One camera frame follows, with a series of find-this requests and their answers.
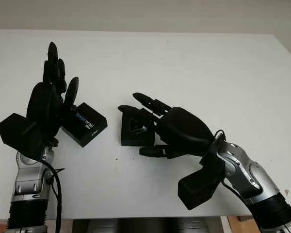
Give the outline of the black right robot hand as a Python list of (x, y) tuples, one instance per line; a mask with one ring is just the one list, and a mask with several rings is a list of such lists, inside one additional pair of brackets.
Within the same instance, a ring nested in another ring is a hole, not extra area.
[(164, 145), (141, 147), (139, 154), (146, 157), (173, 159), (183, 155), (204, 156), (215, 140), (208, 126), (181, 107), (170, 107), (158, 99), (135, 92), (133, 97), (144, 107), (138, 109), (120, 105), (118, 110), (153, 130)]

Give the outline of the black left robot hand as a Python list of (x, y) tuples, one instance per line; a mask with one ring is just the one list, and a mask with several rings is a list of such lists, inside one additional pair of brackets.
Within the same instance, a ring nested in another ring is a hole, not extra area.
[(58, 57), (54, 42), (50, 42), (47, 56), (43, 79), (32, 90), (26, 117), (37, 123), (46, 145), (56, 147), (59, 141), (55, 136), (67, 116), (75, 109), (79, 77), (66, 83), (65, 64)]

